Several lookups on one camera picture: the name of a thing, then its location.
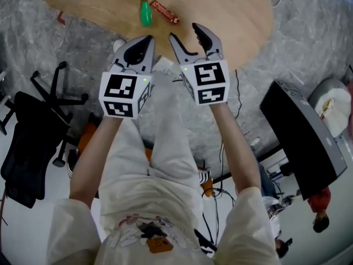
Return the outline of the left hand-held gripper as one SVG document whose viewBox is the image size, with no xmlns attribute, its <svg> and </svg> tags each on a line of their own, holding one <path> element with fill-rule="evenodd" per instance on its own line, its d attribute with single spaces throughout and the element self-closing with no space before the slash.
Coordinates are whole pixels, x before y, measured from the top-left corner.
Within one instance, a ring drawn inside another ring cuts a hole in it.
<svg viewBox="0 0 353 265">
<path fill-rule="evenodd" d="M 102 74 L 99 101 L 105 116 L 138 118 L 151 95 L 152 75 L 136 74 L 132 70 L 151 72 L 155 46 L 155 38 L 146 35 L 130 40 L 116 51 L 113 64 L 129 71 L 119 72 L 117 66 L 113 66 Z"/>
</svg>

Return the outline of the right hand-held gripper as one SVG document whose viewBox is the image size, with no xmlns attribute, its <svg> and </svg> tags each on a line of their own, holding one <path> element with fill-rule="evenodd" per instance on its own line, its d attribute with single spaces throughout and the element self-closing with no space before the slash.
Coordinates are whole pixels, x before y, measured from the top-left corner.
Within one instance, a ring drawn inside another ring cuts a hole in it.
<svg viewBox="0 0 353 265">
<path fill-rule="evenodd" d="M 221 40 L 201 24 L 192 23 L 192 28 L 196 36 L 202 38 L 205 57 L 198 52 L 189 52 L 174 33 L 169 34 L 184 85 L 198 106 L 224 103 L 229 94 L 230 79 Z"/>
</svg>

